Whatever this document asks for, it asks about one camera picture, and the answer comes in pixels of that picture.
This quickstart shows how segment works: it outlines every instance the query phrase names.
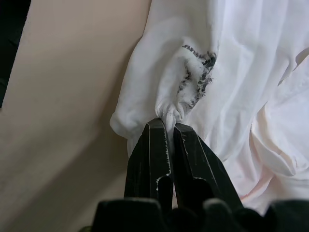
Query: black print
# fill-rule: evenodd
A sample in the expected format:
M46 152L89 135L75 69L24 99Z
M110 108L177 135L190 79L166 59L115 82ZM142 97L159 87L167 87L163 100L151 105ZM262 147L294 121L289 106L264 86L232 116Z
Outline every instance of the black print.
M209 51L207 52L207 54L199 54L197 51L195 51L191 46L187 44L184 45L183 48L186 48L187 50L192 52L196 58L201 59L202 61L200 62L204 66L203 73L197 83L196 94L194 96L194 99L192 99L189 104L189 107L193 108L196 105L196 103L202 97L205 96L206 86L212 82L212 77L211 77L210 72L212 71L214 67L214 64L217 59L217 55L215 53L210 53ZM188 66L185 64L184 67L185 67L185 77L184 77L184 80L181 81L177 93L182 91L187 86L187 84L192 81L192 74L189 71Z

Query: white cloth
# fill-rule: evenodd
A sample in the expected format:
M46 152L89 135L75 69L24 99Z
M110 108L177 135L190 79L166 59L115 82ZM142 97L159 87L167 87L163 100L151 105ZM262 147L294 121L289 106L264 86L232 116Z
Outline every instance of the white cloth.
M193 127L260 212L309 197L308 22L307 0L153 0L111 127L129 154L153 118Z

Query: black object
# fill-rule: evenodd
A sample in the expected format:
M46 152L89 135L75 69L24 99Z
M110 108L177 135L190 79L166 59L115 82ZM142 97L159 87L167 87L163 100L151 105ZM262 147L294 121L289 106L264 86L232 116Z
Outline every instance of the black object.
M100 202L84 231L309 231L308 201L274 202L264 217L244 208L223 164L191 127L176 124L174 148L171 154L160 119L147 123L129 159L124 200Z
M31 0L0 0L0 108Z

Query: white t-shirt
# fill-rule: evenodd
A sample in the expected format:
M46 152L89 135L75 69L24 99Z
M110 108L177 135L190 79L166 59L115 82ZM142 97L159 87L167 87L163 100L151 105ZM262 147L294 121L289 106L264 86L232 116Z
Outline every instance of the white t-shirt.
M309 198L308 22L307 0L153 0L111 127L129 154L153 118L193 127L259 212Z

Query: beige background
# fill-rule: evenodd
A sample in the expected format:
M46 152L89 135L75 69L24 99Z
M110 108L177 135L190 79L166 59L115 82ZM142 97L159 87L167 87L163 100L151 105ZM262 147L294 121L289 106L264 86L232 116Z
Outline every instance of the beige background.
M77 232L121 198L109 126L150 0L32 0L0 110L0 231Z

